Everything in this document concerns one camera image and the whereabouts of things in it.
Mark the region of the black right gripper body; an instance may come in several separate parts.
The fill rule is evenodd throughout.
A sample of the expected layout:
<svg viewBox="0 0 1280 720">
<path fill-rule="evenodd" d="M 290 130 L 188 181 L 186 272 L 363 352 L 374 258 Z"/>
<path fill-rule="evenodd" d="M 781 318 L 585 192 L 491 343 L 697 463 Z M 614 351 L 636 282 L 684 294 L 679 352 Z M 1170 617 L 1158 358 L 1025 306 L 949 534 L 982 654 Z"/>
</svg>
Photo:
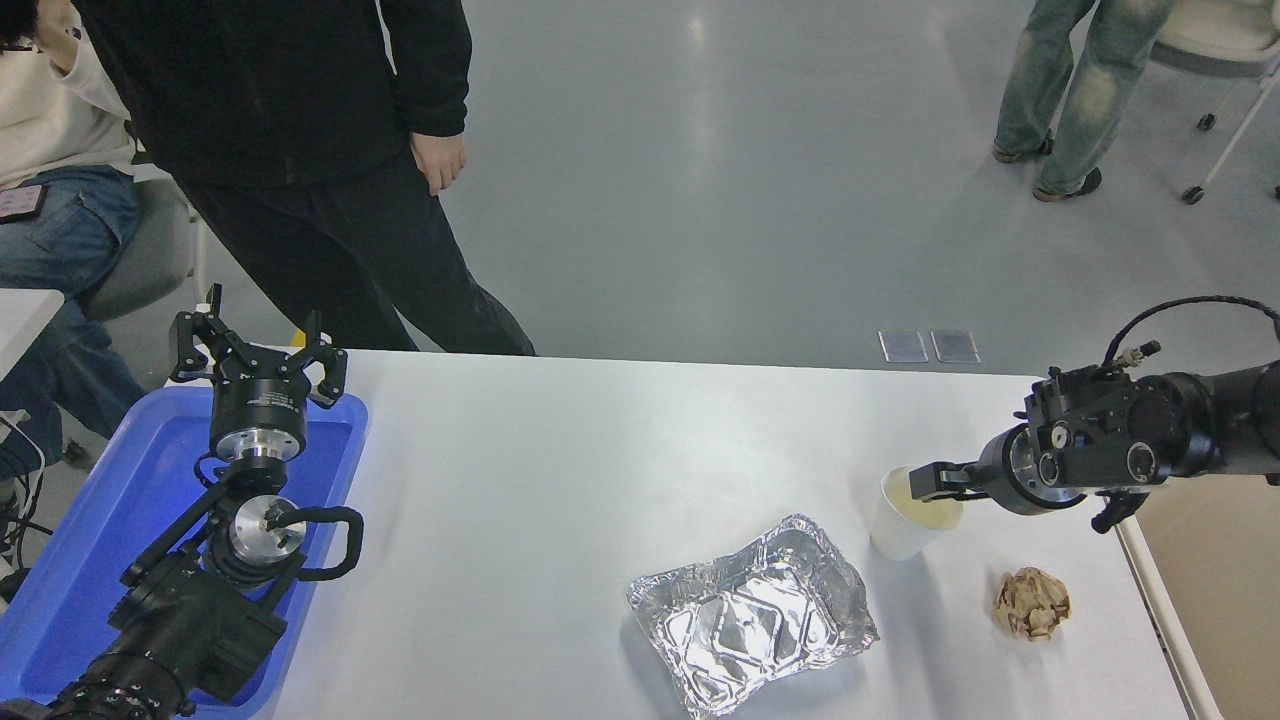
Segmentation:
<svg viewBox="0 0 1280 720">
<path fill-rule="evenodd" d="M 977 470 L 983 492 L 1002 509 L 1024 516 L 1046 512 L 1034 489 L 1041 475 L 1027 425 L 993 438 L 982 451 Z"/>
</svg>

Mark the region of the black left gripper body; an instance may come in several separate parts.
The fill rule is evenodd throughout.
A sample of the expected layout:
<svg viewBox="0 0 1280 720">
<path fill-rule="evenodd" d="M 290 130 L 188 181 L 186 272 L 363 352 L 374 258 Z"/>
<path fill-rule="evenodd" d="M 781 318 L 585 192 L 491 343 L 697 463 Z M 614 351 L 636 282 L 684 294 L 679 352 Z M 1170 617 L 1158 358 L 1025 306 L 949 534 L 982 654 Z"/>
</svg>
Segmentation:
<svg viewBox="0 0 1280 720">
<path fill-rule="evenodd" d="M 284 364 L 285 356 L 270 350 L 250 360 L 236 354 L 218 359 L 210 436 L 269 429 L 305 437 L 308 378 L 302 372 L 280 375 Z"/>
</svg>

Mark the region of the standing person's left hand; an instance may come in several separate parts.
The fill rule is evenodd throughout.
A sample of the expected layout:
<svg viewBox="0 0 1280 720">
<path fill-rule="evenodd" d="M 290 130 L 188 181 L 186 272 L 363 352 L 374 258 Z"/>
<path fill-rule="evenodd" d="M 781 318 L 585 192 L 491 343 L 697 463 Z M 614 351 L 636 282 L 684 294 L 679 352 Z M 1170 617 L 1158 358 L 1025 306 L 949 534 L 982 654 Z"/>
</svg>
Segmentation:
<svg viewBox="0 0 1280 720">
<path fill-rule="evenodd" d="M 431 197 L 448 190 L 467 164 L 467 147 L 462 135 L 436 137 L 411 132 L 410 150 L 415 165 L 428 182 Z"/>
</svg>

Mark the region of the seated person's hand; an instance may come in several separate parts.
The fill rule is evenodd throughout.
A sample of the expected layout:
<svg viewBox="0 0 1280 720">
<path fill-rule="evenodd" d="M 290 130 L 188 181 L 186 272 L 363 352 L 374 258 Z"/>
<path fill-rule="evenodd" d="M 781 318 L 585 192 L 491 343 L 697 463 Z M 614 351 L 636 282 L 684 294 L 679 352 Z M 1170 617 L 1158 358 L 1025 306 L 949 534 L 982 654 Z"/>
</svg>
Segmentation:
<svg viewBox="0 0 1280 720">
<path fill-rule="evenodd" d="M 61 76 L 74 69 L 78 55 L 79 40 L 73 32 L 76 18 L 70 1 L 37 1 L 33 44 Z"/>
</svg>

